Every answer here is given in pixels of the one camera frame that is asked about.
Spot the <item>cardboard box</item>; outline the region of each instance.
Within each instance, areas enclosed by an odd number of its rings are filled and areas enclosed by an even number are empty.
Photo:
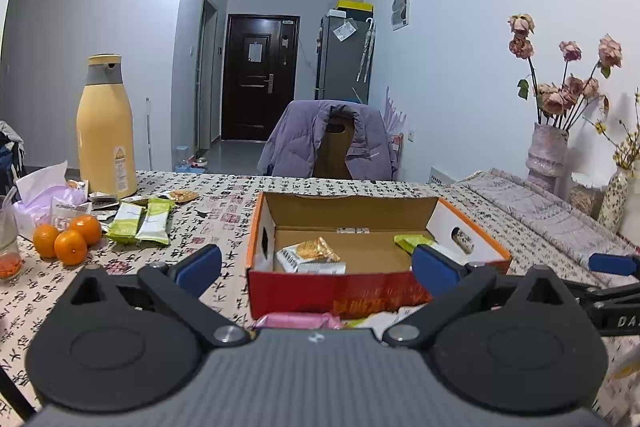
[[[473,241],[466,255],[452,240],[463,230]],[[262,192],[254,210],[246,255],[251,314],[330,312],[341,318],[428,302],[411,272],[411,256],[394,243],[400,233],[431,235],[459,253],[456,261],[491,263],[505,273],[511,256],[495,239],[440,198],[300,196]],[[284,273],[274,260],[283,247],[324,237],[346,263],[344,275]]]

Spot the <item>refrigerator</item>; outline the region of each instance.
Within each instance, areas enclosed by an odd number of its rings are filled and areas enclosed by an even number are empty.
[[[356,31],[340,42],[335,30],[345,21]],[[320,24],[318,39],[318,71],[316,75],[316,100],[346,100],[348,102],[369,103],[369,79],[362,67],[360,81],[356,82],[369,23],[342,17],[326,16]]]

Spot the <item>warning label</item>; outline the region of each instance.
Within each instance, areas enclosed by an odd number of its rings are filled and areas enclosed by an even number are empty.
[[[118,193],[129,190],[129,182],[127,181],[127,169],[125,167],[126,154],[124,147],[116,147],[114,150],[115,172],[116,172],[116,190]]]

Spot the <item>thermos lid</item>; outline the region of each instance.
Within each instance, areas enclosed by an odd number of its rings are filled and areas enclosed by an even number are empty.
[[[90,66],[100,66],[102,64],[120,64],[122,57],[120,55],[94,55],[89,57]]]

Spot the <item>pink wrapper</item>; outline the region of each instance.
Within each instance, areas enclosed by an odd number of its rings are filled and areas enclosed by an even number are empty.
[[[342,323],[331,313],[267,313],[255,321],[254,328],[340,330]]]

